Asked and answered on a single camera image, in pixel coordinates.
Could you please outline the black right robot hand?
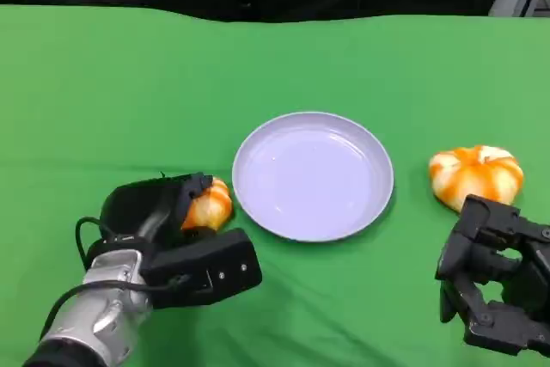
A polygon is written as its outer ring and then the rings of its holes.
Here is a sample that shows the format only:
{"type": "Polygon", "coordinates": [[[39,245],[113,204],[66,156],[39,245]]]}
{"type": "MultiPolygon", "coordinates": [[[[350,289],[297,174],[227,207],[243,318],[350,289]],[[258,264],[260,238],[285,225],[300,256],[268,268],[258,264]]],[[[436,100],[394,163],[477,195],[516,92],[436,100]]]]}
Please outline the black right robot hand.
{"type": "Polygon", "coordinates": [[[435,275],[443,323],[459,316],[471,346],[549,354],[549,228],[519,209],[465,198],[435,275]]]}

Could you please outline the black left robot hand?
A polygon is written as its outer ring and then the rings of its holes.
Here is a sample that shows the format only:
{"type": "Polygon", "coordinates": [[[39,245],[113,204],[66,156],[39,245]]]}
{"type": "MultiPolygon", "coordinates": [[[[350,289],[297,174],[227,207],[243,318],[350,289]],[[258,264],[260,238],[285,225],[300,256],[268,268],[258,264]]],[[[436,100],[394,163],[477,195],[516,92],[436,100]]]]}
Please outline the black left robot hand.
{"type": "Polygon", "coordinates": [[[100,220],[116,234],[138,235],[163,248],[213,237],[209,225],[183,223],[192,202],[213,187],[211,174],[195,173],[141,180],[115,188],[106,198],[100,220]]]}

